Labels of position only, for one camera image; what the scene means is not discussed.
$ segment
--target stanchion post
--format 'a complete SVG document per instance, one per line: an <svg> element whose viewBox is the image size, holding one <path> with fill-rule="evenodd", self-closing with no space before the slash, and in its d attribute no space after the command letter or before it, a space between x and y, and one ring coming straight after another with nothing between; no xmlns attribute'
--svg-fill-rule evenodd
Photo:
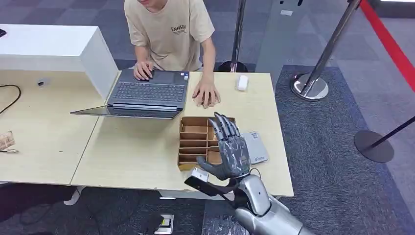
<svg viewBox="0 0 415 235"><path fill-rule="evenodd" d="M320 78L320 75L327 65L338 39L344 32L347 23L359 7L361 1L362 0L353 0L349 3L311 74L304 73L294 76L290 87L295 95L308 101L318 101L327 96L328 86L327 83Z"/></svg>
<svg viewBox="0 0 415 235"><path fill-rule="evenodd" d="M245 13L246 0L239 0L238 16L236 20L235 36L233 39L232 58L219 66L221 72L248 72L244 64L238 62L239 47L242 40L242 25Z"/></svg>
<svg viewBox="0 0 415 235"><path fill-rule="evenodd" d="M393 159L394 155L393 147L388 139L414 122L415 116L385 136L381 136L378 133L369 130L359 131L354 136L354 145L357 150L369 160L377 163L387 163Z"/></svg>

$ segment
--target cardboard organizer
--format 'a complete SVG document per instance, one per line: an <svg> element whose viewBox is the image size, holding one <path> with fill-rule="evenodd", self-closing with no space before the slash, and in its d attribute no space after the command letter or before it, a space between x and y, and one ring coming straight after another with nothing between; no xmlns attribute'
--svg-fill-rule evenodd
<svg viewBox="0 0 415 235"><path fill-rule="evenodd" d="M209 163L220 164L218 140L209 117L182 117L180 120L179 155L180 170L191 170L197 166L196 157L202 156Z"/></svg>

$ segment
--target robot finger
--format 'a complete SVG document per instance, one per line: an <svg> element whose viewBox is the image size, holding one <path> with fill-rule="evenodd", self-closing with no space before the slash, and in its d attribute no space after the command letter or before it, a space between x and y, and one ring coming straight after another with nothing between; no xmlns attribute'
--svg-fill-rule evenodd
<svg viewBox="0 0 415 235"><path fill-rule="evenodd" d="M221 128L223 129L223 133L225 134L225 138L230 136L231 133L229 131L229 128L226 127L226 122L222 115L220 115L218 112L215 112L215 117L219 120Z"/></svg>
<svg viewBox="0 0 415 235"><path fill-rule="evenodd" d="M241 136L241 133L239 132L238 127L235 125L235 123L231 122L231 126L233 127L233 129L235 130L235 134L236 136Z"/></svg>
<svg viewBox="0 0 415 235"><path fill-rule="evenodd" d="M225 115L222 115L222 117L223 117L223 120L225 120L226 127L229 129L230 136L235 136L236 133L235 133L234 128L231 125L231 121L229 121L229 119Z"/></svg>
<svg viewBox="0 0 415 235"><path fill-rule="evenodd" d="M213 126L213 129L214 129L214 131L215 131L215 135L216 135L216 137L218 138L218 140L219 140L219 141L224 140L224 139L225 139L225 136L224 136L224 134L223 134L223 132L222 132L222 129L221 129L221 128L218 126L218 124L217 124L215 121L213 121L211 118L209 118L208 120L209 120L209 122L211 123L211 125Z"/></svg>

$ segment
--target stanchion base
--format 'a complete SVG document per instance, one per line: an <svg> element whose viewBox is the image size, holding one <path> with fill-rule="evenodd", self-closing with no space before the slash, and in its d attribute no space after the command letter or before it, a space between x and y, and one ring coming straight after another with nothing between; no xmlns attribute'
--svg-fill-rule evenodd
<svg viewBox="0 0 415 235"><path fill-rule="evenodd" d="M224 62L218 68L218 72L230 72L230 71L231 71L231 61ZM236 65L236 72L248 72L248 68L241 62L238 62L238 64Z"/></svg>
<svg viewBox="0 0 415 235"><path fill-rule="evenodd" d="M393 147L389 141L386 140L375 148L371 147L380 138L382 136L376 132L362 130L354 136L354 145L367 159L377 163L387 163L392 160L394 155Z"/></svg>
<svg viewBox="0 0 415 235"><path fill-rule="evenodd" d="M328 85L321 78L318 78L316 80L314 86L311 88L310 92L307 95L301 94L301 91L304 88L305 83L307 82L309 77L310 73L295 75L290 82L291 91L301 99L305 99L308 101L319 101L326 97L328 94Z"/></svg>

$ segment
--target person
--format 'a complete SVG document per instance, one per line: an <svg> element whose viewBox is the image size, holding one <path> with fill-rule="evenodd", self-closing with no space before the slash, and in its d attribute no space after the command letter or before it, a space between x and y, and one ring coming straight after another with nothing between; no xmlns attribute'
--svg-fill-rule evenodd
<svg viewBox="0 0 415 235"><path fill-rule="evenodd" d="M204 108L220 102L213 73L215 29L203 0L125 0L124 11L137 57L136 79L148 80L153 69L203 71L192 97Z"/></svg>

